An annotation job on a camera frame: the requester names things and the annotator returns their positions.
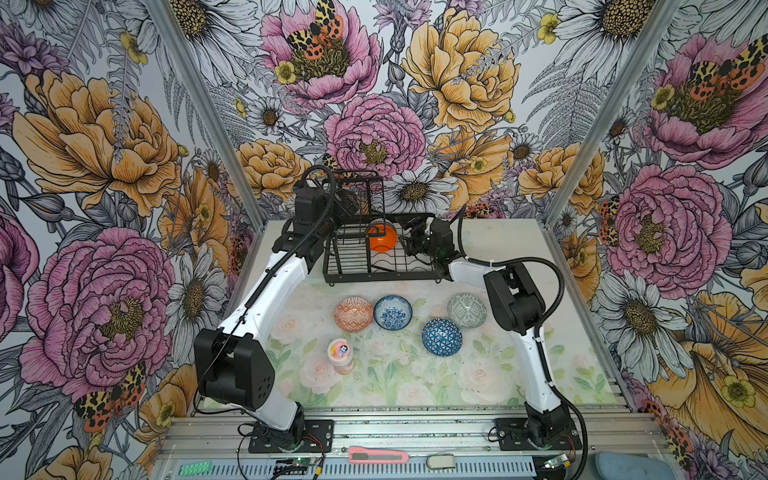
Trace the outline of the orange plastic bowl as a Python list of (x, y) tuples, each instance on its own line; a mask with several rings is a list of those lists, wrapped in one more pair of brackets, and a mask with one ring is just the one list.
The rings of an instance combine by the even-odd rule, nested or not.
[(396, 229), (388, 222), (377, 222), (368, 227), (368, 246), (376, 253), (387, 253), (398, 243)]

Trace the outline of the black wire dish rack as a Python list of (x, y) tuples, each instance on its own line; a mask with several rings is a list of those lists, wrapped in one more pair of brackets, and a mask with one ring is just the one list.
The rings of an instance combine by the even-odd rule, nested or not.
[(336, 170), (339, 224), (325, 242), (323, 275), (331, 285), (450, 277), (458, 259), (452, 225), (432, 213), (390, 213), (384, 181), (366, 170)]

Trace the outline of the blue floral ceramic bowl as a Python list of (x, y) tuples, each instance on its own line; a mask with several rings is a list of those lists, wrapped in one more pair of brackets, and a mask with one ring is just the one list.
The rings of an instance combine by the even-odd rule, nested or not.
[(413, 318), (410, 302), (399, 295), (382, 297), (374, 305), (374, 321), (388, 331), (399, 331), (407, 327)]

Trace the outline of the orange patterned ceramic bowl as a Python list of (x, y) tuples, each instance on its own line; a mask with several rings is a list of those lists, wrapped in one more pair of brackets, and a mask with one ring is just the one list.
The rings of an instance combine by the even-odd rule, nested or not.
[(374, 321), (373, 305), (360, 296), (345, 298), (334, 311), (334, 321), (344, 332), (362, 332)]

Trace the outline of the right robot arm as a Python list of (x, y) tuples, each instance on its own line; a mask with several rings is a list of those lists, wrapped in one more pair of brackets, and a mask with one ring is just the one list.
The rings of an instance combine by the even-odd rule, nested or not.
[[(576, 412), (557, 389), (548, 363), (543, 326), (558, 309), (565, 295), (563, 273), (546, 258), (523, 256), (493, 261), (468, 255), (462, 232), (463, 215), (452, 220), (431, 214), (398, 215), (405, 233), (399, 237), (407, 255), (425, 255), (429, 264), (444, 279), (483, 288), (498, 326), (511, 335), (521, 354), (526, 381), (525, 410), (527, 420), (517, 435), (525, 435), (532, 446), (543, 449), (554, 444), (561, 435), (575, 429), (571, 415)], [(545, 301), (528, 264), (547, 267), (557, 281), (552, 302)]]

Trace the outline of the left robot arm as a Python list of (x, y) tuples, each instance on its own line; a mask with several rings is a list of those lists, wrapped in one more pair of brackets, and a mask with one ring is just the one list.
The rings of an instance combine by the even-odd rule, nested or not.
[(305, 415), (275, 386), (275, 368), (266, 353), (270, 334), (294, 290), (323, 255), (327, 238), (358, 210), (356, 198), (335, 175), (300, 181), (294, 217), (275, 240), (248, 297), (218, 327), (202, 329), (195, 338), (199, 394), (253, 417), (262, 429), (259, 437), (275, 448), (299, 446)]

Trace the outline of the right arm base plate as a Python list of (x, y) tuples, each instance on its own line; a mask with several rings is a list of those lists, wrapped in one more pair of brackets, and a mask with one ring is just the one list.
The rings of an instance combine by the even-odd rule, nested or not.
[(534, 439), (534, 429), (523, 418), (497, 418), (487, 433), (487, 440), (495, 442), (502, 451), (554, 451), (575, 452), (582, 448), (582, 437), (575, 423), (568, 420), (565, 427), (555, 433)]

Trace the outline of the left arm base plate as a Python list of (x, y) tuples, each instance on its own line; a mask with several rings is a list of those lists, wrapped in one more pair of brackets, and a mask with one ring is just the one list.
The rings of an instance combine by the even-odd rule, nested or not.
[(329, 453), (332, 449), (335, 422), (333, 420), (299, 420), (289, 430), (282, 431), (256, 421), (250, 434), (248, 452), (251, 454)]

